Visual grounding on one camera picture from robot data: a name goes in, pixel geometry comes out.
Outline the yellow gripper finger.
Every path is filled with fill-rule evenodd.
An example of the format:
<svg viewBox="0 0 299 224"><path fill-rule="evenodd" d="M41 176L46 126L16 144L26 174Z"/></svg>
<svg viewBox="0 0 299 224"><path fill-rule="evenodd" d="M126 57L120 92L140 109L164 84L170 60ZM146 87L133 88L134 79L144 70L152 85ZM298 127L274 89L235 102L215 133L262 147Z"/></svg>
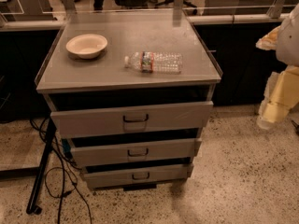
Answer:
<svg viewBox="0 0 299 224"><path fill-rule="evenodd" d="M257 124L269 130L283 121L299 103L299 67L288 66L281 73L273 72L267 80L263 96Z"/></svg>

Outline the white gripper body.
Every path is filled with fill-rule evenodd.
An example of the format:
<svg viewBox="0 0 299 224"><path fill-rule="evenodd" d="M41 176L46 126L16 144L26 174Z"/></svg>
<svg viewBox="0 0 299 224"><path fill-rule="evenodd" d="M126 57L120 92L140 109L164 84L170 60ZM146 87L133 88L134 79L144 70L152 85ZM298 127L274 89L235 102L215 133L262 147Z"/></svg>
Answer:
<svg viewBox="0 0 299 224"><path fill-rule="evenodd" d="M260 38L256 43L256 47L263 50L275 50L278 42L278 31L279 26Z"/></svg>

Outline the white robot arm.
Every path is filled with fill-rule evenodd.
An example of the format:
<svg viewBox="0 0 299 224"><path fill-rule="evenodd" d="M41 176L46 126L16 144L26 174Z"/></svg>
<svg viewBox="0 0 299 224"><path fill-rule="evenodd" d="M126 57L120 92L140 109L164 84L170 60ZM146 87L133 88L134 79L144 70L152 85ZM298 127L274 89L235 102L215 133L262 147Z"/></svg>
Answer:
<svg viewBox="0 0 299 224"><path fill-rule="evenodd" d="M283 72L273 72L268 78L258 111L258 126L269 130L299 103L299 4L280 26L260 38L256 47L274 50L277 59L287 65Z"/></svg>

